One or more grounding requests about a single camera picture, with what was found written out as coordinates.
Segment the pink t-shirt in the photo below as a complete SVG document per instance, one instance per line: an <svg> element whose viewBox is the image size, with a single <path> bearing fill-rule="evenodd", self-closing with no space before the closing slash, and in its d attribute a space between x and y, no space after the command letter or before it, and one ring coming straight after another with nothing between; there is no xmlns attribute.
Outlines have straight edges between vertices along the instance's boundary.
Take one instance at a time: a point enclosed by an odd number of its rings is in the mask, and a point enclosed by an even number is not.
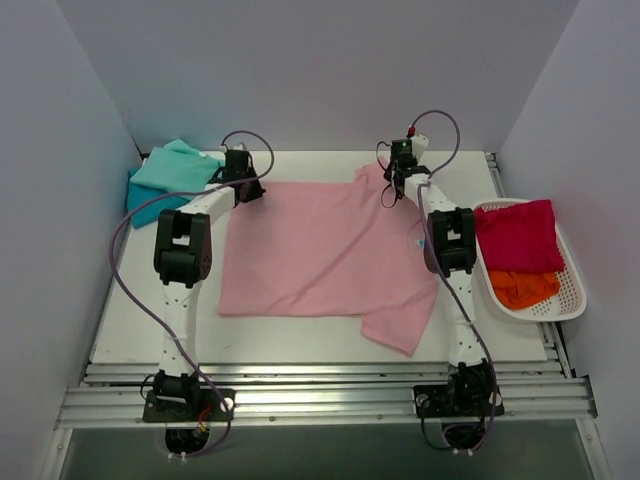
<svg viewBox="0 0 640 480"><path fill-rule="evenodd" d="M438 284L423 264L418 208L384 208L385 185L369 164L349 183L270 182L232 210L219 314L356 316L365 338L413 355Z"/></svg>

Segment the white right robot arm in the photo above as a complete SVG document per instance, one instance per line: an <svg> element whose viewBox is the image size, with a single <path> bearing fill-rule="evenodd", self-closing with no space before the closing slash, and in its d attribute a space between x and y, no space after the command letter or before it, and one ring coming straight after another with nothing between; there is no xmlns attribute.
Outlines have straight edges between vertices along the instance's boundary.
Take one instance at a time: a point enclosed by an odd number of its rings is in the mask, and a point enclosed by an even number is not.
<svg viewBox="0 0 640 480"><path fill-rule="evenodd" d="M450 380L443 390L444 400L453 411L464 413L480 400L479 387L465 377L465 370L484 359L473 330L472 271L477 256L473 211L452 202L435 184L428 167L419 163L428 145L425 136L397 139L387 145L390 152L384 179L393 191L393 201L407 198L418 206L424 263L446 289Z"/></svg>

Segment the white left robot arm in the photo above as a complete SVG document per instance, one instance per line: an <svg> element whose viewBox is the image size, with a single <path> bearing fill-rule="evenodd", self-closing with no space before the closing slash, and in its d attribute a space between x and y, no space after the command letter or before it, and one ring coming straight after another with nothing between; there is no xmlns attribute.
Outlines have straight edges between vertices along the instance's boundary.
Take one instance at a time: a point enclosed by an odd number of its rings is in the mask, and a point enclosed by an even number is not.
<svg viewBox="0 0 640 480"><path fill-rule="evenodd" d="M224 164L208 184L218 189L163 211L157 223L153 266L162 284L165 333L153 392L179 419L194 417L202 405L195 335L198 297L213 264L211 226L265 193L247 148L239 144L223 151Z"/></svg>

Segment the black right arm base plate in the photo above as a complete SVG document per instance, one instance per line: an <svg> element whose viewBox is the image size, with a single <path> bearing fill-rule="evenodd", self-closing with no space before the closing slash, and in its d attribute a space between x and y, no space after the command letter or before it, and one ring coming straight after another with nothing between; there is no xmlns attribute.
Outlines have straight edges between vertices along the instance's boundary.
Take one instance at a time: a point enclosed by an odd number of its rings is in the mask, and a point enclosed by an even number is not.
<svg viewBox="0 0 640 480"><path fill-rule="evenodd" d="M487 387L466 385L418 384L412 387L415 414L425 418L488 416L492 391Z"/></svg>

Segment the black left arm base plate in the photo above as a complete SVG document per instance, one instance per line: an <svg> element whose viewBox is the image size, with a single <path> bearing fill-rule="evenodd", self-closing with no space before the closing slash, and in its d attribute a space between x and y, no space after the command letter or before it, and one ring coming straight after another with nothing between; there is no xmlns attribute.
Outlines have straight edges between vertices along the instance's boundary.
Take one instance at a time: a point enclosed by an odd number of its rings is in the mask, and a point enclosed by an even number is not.
<svg viewBox="0 0 640 480"><path fill-rule="evenodd" d="M202 388L194 398L170 397L156 394L146 396L142 421L145 423L197 423L226 422L234 417L235 394L233 389L221 390L223 402L210 388Z"/></svg>

